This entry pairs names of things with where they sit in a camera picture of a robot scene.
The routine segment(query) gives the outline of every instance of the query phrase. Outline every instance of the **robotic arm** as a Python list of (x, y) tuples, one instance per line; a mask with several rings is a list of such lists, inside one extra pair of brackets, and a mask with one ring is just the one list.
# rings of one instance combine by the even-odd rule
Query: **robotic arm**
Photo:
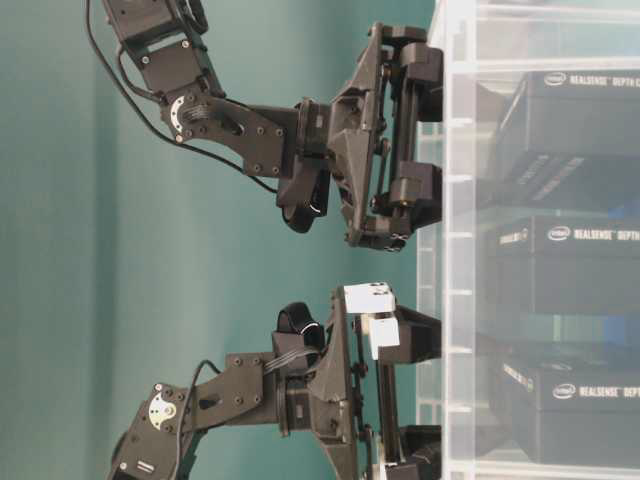
[[(365, 479), (439, 479), (440, 429), (398, 427), (394, 365), (439, 358), (440, 323), (396, 306), (385, 284), (338, 288), (331, 305), (326, 332), (306, 305), (292, 304), (280, 312), (271, 352), (228, 355), (222, 373), (198, 386), (194, 378), (189, 389), (156, 384), (118, 443), (108, 480), (186, 479), (208, 430), (257, 424), (276, 424), (283, 436), (312, 432), (338, 480), (361, 478), (358, 441), (367, 447)], [(362, 416), (363, 332), (377, 357), (381, 448), (375, 468), (374, 434)]]
[[(202, 40), (208, 22), (200, 0), (103, 3), (120, 41), (120, 76), (158, 104), (172, 141), (226, 145), (242, 158), (244, 174), (277, 178), (276, 205), (294, 231), (306, 233), (326, 215), (331, 178), (351, 246), (399, 251), (416, 229), (440, 221), (442, 172), (414, 157), (418, 122), (442, 120), (443, 56), (427, 46), (424, 30), (376, 23), (354, 76), (331, 103), (264, 107), (227, 98)], [(146, 88), (127, 77), (124, 53)], [(392, 141), (384, 138), (387, 90)]]

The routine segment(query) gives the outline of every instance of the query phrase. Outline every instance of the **black box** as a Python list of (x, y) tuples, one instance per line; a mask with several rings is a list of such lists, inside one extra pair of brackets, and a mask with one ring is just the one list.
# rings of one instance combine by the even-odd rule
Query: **black box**
[(640, 355), (613, 344), (514, 346), (493, 392), (513, 439), (544, 464), (640, 467)]
[(606, 211), (637, 196), (640, 72), (525, 75), (498, 125), (500, 204)]
[(488, 248), (499, 316), (640, 313), (640, 220), (534, 216)]

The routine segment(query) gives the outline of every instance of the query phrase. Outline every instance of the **wire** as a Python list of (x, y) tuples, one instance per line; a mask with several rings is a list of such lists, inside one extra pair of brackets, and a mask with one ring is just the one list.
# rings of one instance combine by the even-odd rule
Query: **wire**
[(211, 370), (213, 370), (216, 375), (220, 375), (220, 370), (216, 367), (213, 362), (210, 360), (203, 360), (198, 364), (196, 371), (193, 373), (193, 378), (191, 379), (191, 385), (189, 386), (189, 390), (187, 391), (187, 396), (184, 399), (184, 407), (180, 412), (180, 417), (178, 418), (178, 429), (176, 433), (176, 469), (173, 472), (173, 480), (177, 480), (178, 472), (180, 471), (180, 464), (182, 463), (182, 424), (184, 423), (184, 416), (187, 412), (187, 407), (191, 402), (191, 397), (193, 397), (193, 392), (196, 389), (196, 383), (198, 382), (198, 378), (200, 378), (200, 373), (202, 373), (202, 369), (207, 366)]
[[(172, 145), (174, 147), (182, 148), (182, 149), (188, 150), (190, 152), (194, 152), (194, 153), (198, 153), (200, 155), (204, 155), (205, 157), (213, 158), (214, 160), (217, 160), (217, 161), (225, 164), (229, 168), (232, 168), (235, 171), (237, 171), (237, 172), (241, 173), (242, 175), (244, 175), (244, 171), (242, 170), (242, 168), (239, 167), (238, 165), (236, 165), (235, 163), (233, 163), (233, 162), (231, 162), (231, 161), (227, 160), (226, 158), (223, 158), (223, 157), (221, 157), (219, 155), (216, 155), (215, 153), (208, 152), (208, 151), (203, 150), (201, 148), (193, 147), (191, 145), (185, 145), (185, 144), (177, 143), (173, 139), (167, 137), (162, 132), (160, 132), (160, 130), (158, 130), (149, 121), (149, 119), (144, 115), (142, 110), (140, 110), (140, 107), (138, 107), (138, 105), (133, 100), (131, 95), (129, 95), (129, 92), (127, 92), (127, 90), (124, 88), (124, 86), (122, 85), (122, 83), (118, 79), (117, 75), (113, 71), (113, 68), (111, 68), (111, 65), (109, 64), (109, 62), (105, 58), (104, 54), (102, 53), (102, 50), (100, 50), (100, 47), (98, 46), (98, 42), (96, 41), (96, 39), (93, 36), (93, 31), (91, 29), (91, 0), (86, 0), (86, 2), (85, 2), (85, 28), (86, 28), (86, 32), (87, 32), (87, 37), (89, 38), (89, 44), (91, 45), (91, 48), (93, 49), (94, 53), (98, 57), (98, 60), (100, 61), (100, 63), (102, 64), (102, 66), (106, 70), (107, 74), (109, 75), (109, 78), (114, 83), (114, 85), (116, 86), (116, 88), (118, 89), (120, 94), (127, 101), (129, 106), (133, 109), (133, 111), (138, 116), (138, 118), (151, 131), (151, 133), (153, 133), (156, 137), (158, 137), (163, 142), (166, 142), (166, 143), (168, 143), (168, 144), (170, 144), (170, 145)], [(264, 188), (266, 191), (268, 191), (270, 193), (277, 193), (278, 192), (276, 189), (271, 188), (269, 185), (267, 185), (266, 183), (262, 182), (261, 180), (255, 178), (255, 177), (249, 176), (248, 178), (251, 179), (253, 182), (257, 183), (260, 187)]]
[(290, 352), (285, 353), (284, 355), (267, 362), (264, 366), (264, 374), (269, 375), (270, 373), (275, 372), (283, 367), (286, 367), (293, 361), (297, 360), (301, 357), (306, 357), (309, 355), (318, 355), (320, 352), (315, 348), (304, 348), (301, 350), (291, 350)]

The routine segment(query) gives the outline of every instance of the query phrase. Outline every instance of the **teal wall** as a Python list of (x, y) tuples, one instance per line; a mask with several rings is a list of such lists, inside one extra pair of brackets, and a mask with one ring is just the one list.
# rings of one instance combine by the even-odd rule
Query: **teal wall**
[[(324, 321), (335, 286), (386, 280), (413, 305), (414, 244), (394, 256), (349, 249), (335, 198), (310, 234), (290, 232), (253, 183), (147, 133), (89, 52), (83, 2), (4, 3), (0, 478), (103, 478), (154, 382), (186, 384), (202, 358), (269, 349), (291, 301)], [(374, 20), (430, 17), (424, 1), (206, 3), (227, 92), (283, 106), (332, 98)], [(410, 422), (413, 370), (400, 377)], [(301, 465), (304, 478), (331, 478), (308, 434), (220, 429), (203, 441), (192, 478), (293, 478)]]

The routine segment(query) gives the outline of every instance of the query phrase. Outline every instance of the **black cable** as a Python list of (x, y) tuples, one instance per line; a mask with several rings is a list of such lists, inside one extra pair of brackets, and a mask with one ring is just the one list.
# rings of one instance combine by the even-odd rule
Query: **black cable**
[[(104, 67), (104, 69), (106, 70), (107, 74), (109, 75), (109, 78), (114, 83), (114, 85), (116, 86), (116, 88), (118, 89), (120, 94), (124, 97), (124, 99), (127, 101), (129, 106), (133, 109), (133, 111), (138, 116), (138, 118), (142, 121), (142, 123), (151, 131), (151, 133), (153, 133), (156, 137), (158, 137), (163, 142), (166, 142), (166, 143), (168, 143), (168, 144), (170, 144), (170, 145), (172, 145), (174, 147), (182, 148), (182, 149), (188, 150), (190, 152), (199, 153), (200, 155), (204, 155), (206, 157), (213, 158), (214, 160), (217, 160), (217, 161), (225, 164), (229, 168), (232, 168), (235, 171), (237, 171), (237, 172), (239, 172), (239, 173), (244, 175), (244, 171), (242, 170), (241, 167), (239, 167), (238, 165), (236, 165), (233, 162), (230, 162), (226, 158), (223, 158), (223, 157), (221, 157), (219, 155), (216, 155), (215, 153), (211, 153), (211, 152), (208, 152), (206, 150), (202, 150), (201, 148), (192, 147), (191, 145), (184, 145), (184, 144), (177, 143), (173, 139), (171, 139), (171, 138), (167, 137), (166, 135), (162, 134), (162, 132), (160, 132), (156, 127), (153, 126), (153, 124), (149, 121), (149, 119), (147, 119), (147, 117), (144, 115), (144, 113), (142, 113), (142, 110), (140, 110), (140, 107), (138, 107), (138, 105), (133, 100), (131, 95), (129, 95), (127, 90), (124, 88), (124, 86), (122, 85), (122, 83), (120, 82), (118, 77), (116, 76), (115, 72), (111, 68), (111, 65), (109, 65), (109, 62), (107, 61), (107, 59), (103, 55), (102, 50), (100, 50), (100, 47), (98, 46), (98, 42), (96, 42), (96, 39), (94, 38), (93, 32), (91, 30), (91, 0), (86, 0), (85, 5), (86, 5), (86, 8), (85, 8), (85, 28), (86, 28), (86, 32), (87, 32), (87, 37), (89, 38), (89, 44), (91, 45), (91, 48), (93, 49), (94, 53), (98, 57), (98, 60), (100, 61), (100, 63)], [(249, 176), (248, 178), (251, 179), (253, 182), (257, 183), (259, 186), (261, 186), (262, 188), (264, 188), (265, 190), (267, 190), (270, 193), (277, 193), (278, 192), (276, 189), (271, 188), (269, 185), (267, 185), (266, 183), (262, 182), (261, 180), (255, 178), (255, 177)]]
[(184, 406), (182, 407), (182, 411), (180, 412), (180, 417), (178, 418), (178, 429), (176, 432), (176, 469), (173, 472), (173, 480), (177, 480), (178, 472), (180, 471), (180, 464), (182, 463), (182, 425), (184, 423), (184, 416), (187, 413), (187, 407), (191, 402), (191, 397), (193, 397), (193, 392), (196, 389), (196, 383), (198, 382), (198, 378), (200, 377), (200, 373), (202, 373), (202, 369), (207, 366), (211, 370), (213, 370), (217, 375), (220, 375), (220, 370), (216, 367), (213, 362), (209, 360), (203, 360), (200, 362), (196, 371), (193, 373), (193, 378), (191, 379), (191, 385), (189, 386), (189, 390), (187, 391), (187, 396), (184, 399)]

